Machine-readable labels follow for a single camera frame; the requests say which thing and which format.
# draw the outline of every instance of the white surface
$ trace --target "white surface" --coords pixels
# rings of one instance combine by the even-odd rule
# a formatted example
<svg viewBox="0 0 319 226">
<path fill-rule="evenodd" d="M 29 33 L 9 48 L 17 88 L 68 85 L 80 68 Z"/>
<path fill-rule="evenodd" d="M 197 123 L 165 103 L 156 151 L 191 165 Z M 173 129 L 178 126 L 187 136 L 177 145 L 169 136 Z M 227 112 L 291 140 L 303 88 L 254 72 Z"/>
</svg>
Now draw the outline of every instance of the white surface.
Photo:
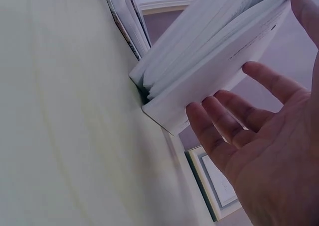
<svg viewBox="0 0 319 226">
<path fill-rule="evenodd" d="M 214 165 L 208 155 L 202 157 L 206 170 L 213 183 L 214 189 L 222 207 L 237 199 L 234 188 L 231 186 L 226 177 Z"/>
<path fill-rule="evenodd" d="M 0 225 L 212 225 L 182 145 L 141 111 L 106 1 L 0 8 Z"/>
</svg>

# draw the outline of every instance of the palm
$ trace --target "palm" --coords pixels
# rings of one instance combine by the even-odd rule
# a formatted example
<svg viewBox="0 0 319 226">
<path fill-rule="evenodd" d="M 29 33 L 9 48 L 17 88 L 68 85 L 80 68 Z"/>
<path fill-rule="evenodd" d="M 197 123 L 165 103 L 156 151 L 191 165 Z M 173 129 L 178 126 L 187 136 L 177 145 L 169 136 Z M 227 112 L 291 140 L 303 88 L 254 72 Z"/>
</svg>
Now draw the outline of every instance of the palm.
<svg viewBox="0 0 319 226">
<path fill-rule="evenodd" d="M 292 0 L 292 7 L 319 46 L 318 8 L 310 0 Z M 278 113 L 256 109 L 233 93 L 219 91 L 202 105 L 187 107 L 191 126 L 253 223 L 318 223 L 312 213 L 319 206 L 319 193 L 313 193 L 319 188 L 319 57 L 312 93 L 260 63 L 247 63 L 243 71 L 283 108 Z"/>
</svg>

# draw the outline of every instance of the white page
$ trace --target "white page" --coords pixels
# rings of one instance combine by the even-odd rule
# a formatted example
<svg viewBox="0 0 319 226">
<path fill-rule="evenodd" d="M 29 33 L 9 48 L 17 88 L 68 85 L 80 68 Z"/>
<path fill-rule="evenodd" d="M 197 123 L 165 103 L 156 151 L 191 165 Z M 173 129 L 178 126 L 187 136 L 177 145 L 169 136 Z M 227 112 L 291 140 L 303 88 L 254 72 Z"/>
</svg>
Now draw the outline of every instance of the white page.
<svg viewBox="0 0 319 226">
<path fill-rule="evenodd" d="M 198 67 L 192 68 L 144 105 L 143 111 L 171 134 L 180 133 L 187 126 L 185 107 L 191 102 L 203 101 L 226 86 L 232 86 L 230 81 L 241 72 L 244 63 L 259 60 L 289 10 L 289 1 L 274 4 L 227 39 Z"/>
<path fill-rule="evenodd" d="M 162 79 L 165 78 L 166 76 L 169 76 L 171 78 L 173 72 L 175 73 L 176 71 L 177 72 L 185 71 L 184 69 L 186 69 L 187 71 L 187 69 L 189 69 L 189 67 L 187 66 L 190 64 L 190 61 L 192 62 L 191 66 L 195 66 L 195 64 L 198 63 L 199 60 L 195 62 L 194 59 L 202 59 L 204 56 L 208 54 L 208 53 L 205 53 L 205 54 L 203 53 L 202 51 L 203 47 L 207 48 L 207 45 L 213 46 L 213 47 L 208 47 L 209 48 L 208 51 L 212 51 L 214 48 L 216 48 L 218 46 L 216 44 L 217 40 L 215 38 L 217 31 L 213 31 L 214 29 L 218 29 L 218 30 L 222 29 L 222 31 L 224 31 L 224 29 L 226 28 L 225 26 L 231 20 L 243 14 L 246 15 L 246 13 L 249 12 L 249 14 L 247 15 L 248 17 L 250 16 L 250 18 L 247 17 L 245 20 L 241 21 L 241 23 L 232 21 L 230 24 L 228 24 L 228 25 L 231 25 L 231 26 L 228 26 L 228 29 L 233 28 L 236 31 L 238 31 L 240 28 L 244 26 L 243 24 L 248 24 L 248 22 L 252 21 L 258 14 L 267 10 L 272 3 L 276 3 L 276 0 L 273 0 L 272 3 L 270 3 L 269 5 L 263 5 L 263 8 L 260 7 L 257 9 L 257 11 L 255 11 L 255 13 L 251 13 L 250 11 L 251 7 L 253 6 L 252 8 L 254 8 L 255 5 L 257 5 L 261 1 L 263 2 L 263 0 L 242 0 L 241 4 L 238 4 L 238 7 L 236 7 L 237 6 L 236 2 L 238 1 L 239 0 L 228 0 L 226 4 L 222 6 L 219 15 L 216 16 L 207 27 L 203 28 L 202 32 L 198 33 L 198 36 L 195 39 L 195 41 L 193 41 L 187 49 L 181 52 L 179 56 L 177 56 L 178 53 L 174 52 L 175 60 L 171 62 L 167 60 L 164 63 L 165 66 L 166 65 L 169 66 L 167 69 L 173 69 L 173 70 L 166 70 L 165 73 L 163 73 L 162 76 L 157 79 L 157 82 L 162 81 Z"/>
<path fill-rule="evenodd" d="M 231 186 L 227 178 L 211 161 L 208 155 L 202 157 L 208 175 L 213 183 L 214 189 L 222 207 L 237 199 L 234 188 Z"/>
<path fill-rule="evenodd" d="M 209 53 L 213 53 L 214 49 L 224 43 L 229 37 L 236 34 L 236 32 L 240 31 L 244 26 L 248 25 L 273 5 L 282 1 L 283 0 L 265 0 L 239 15 L 203 46 L 200 51 L 193 56 L 193 59 L 181 60 L 180 66 L 176 66 L 176 68 L 171 70 L 161 81 L 156 82 L 151 88 L 148 98 L 153 99 L 158 96 L 165 88 L 169 87 L 170 84 L 177 81 L 185 71 L 189 71 L 191 68 L 198 66 L 199 62 L 208 57 Z"/>
<path fill-rule="evenodd" d="M 153 62 L 159 62 L 161 59 L 173 50 L 173 47 L 179 39 L 184 37 L 185 31 L 189 25 L 198 21 L 201 15 L 207 11 L 214 0 L 195 0 L 184 10 L 179 17 L 168 27 L 164 34 L 152 46 L 148 54 L 131 71 L 130 77 L 140 88 L 143 87 L 143 76 L 146 68 Z"/>
<path fill-rule="evenodd" d="M 215 35 L 223 26 L 225 26 L 236 14 L 243 10 L 243 1 L 245 0 L 207 0 L 211 5 L 205 10 L 205 14 L 197 14 L 198 21 L 193 24 L 187 24 L 188 30 L 178 42 L 174 43 L 173 50 L 168 52 L 159 62 L 153 62 L 149 65 L 144 75 L 144 87 L 150 89 L 155 82 L 160 81 L 162 76 L 169 74 L 173 61 L 178 58 L 190 46 L 195 46 L 195 40 L 201 35 L 204 29 L 208 29 L 206 38 Z"/>
</svg>

